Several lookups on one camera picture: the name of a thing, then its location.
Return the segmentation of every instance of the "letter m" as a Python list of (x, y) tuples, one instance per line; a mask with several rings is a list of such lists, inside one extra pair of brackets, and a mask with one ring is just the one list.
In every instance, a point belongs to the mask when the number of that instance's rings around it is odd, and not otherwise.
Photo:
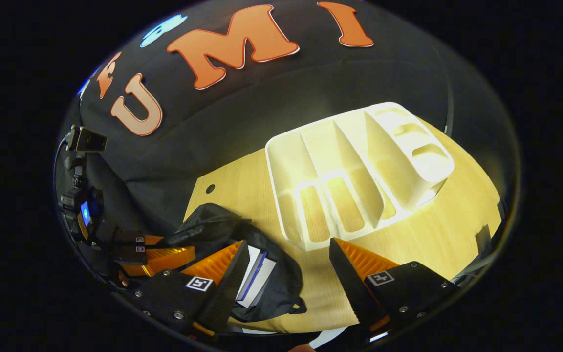
[(297, 53), (299, 45), (289, 42), (271, 16), (273, 6), (257, 5), (233, 14), (227, 35), (195, 29), (177, 38), (166, 51), (177, 51), (193, 70), (196, 89), (206, 89), (225, 77), (222, 67), (214, 67), (208, 56), (236, 69), (244, 67), (244, 46), (253, 47), (254, 62), (267, 62)]

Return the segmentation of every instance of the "person's finger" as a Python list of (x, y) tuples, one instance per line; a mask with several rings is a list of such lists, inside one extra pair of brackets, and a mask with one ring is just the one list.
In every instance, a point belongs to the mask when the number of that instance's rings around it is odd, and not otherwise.
[(288, 352), (316, 352), (310, 345), (299, 345)]

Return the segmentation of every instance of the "wooden table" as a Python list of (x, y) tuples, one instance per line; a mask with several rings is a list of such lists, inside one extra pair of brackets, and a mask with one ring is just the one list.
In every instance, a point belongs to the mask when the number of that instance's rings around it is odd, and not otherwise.
[[(500, 198), (487, 174), (464, 149), (424, 123), (455, 160), (453, 173), (431, 205), (351, 242), (396, 263), (419, 261), (451, 279), (478, 255), (475, 234), (485, 225), (491, 236), (496, 232), (501, 221), (497, 208)], [(206, 194), (212, 184), (214, 190)], [(306, 313), (285, 314), (256, 323), (230, 318), (229, 323), (277, 332), (313, 332), (358, 323), (329, 261), (329, 248), (303, 252), (284, 240), (264, 149), (197, 179), (184, 219), (208, 202), (252, 219), (253, 225), (295, 259), (303, 272), (301, 297), (308, 309)]]

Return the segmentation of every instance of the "orange letter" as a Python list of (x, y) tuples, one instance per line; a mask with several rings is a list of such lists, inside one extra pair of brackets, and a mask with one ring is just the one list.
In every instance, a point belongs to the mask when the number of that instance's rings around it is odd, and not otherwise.
[(195, 89), (206, 89), (225, 77), (225, 69), (214, 67), (210, 56), (236, 69), (244, 67), (244, 45), (253, 47), (251, 59), (267, 62), (297, 53), (299, 45), (289, 42), (271, 16), (271, 5), (256, 5), (233, 14), (227, 35), (195, 29), (166, 47), (178, 51), (193, 70)]
[(138, 99), (141, 104), (147, 109), (147, 118), (145, 120), (140, 120), (125, 106), (125, 98), (119, 96), (114, 101), (112, 105), (112, 110), (110, 113), (112, 116), (117, 117), (123, 125), (127, 127), (130, 131), (134, 132), (138, 136), (147, 136), (155, 131), (160, 122), (162, 122), (162, 108), (156, 98), (154, 98), (147, 88), (143, 86), (141, 80), (143, 75), (137, 73), (125, 86), (125, 93), (134, 94), (136, 99)]
[(99, 82), (99, 98), (103, 99), (103, 95), (106, 93), (108, 87), (112, 84), (112, 77), (109, 77), (108, 74), (114, 73), (114, 67), (116, 67), (116, 59), (121, 56), (121, 51), (119, 51), (112, 60), (108, 62), (106, 67), (103, 68), (103, 71), (97, 77), (97, 82)]
[(317, 2), (317, 5), (328, 9), (333, 18), (338, 23), (338, 28), (342, 35), (338, 38), (340, 44), (344, 46), (373, 46), (373, 40), (366, 36), (362, 26), (355, 18), (356, 12), (353, 7), (336, 4), (334, 2)]

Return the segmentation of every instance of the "black bag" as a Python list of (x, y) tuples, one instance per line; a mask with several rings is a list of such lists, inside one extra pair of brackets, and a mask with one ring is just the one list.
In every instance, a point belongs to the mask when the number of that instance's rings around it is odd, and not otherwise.
[(251, 225), (250, 219), (242, 219), (214, 203), (202, 204), (174, 234), (166, 236), (158, 244), (172, 247), (194, 245), (194, 264), (241, 240), (246, 240), (250, 246), (266, 252), (266, 257), (276, 264), (257, 305), (245, 308), (236, 303), (232, 308), (233, 318), (247, 323), (275, 318), (286, 313), (306, 312), (305, 302), (299, 297), (303, 287), (299, 265), (263, 232)]

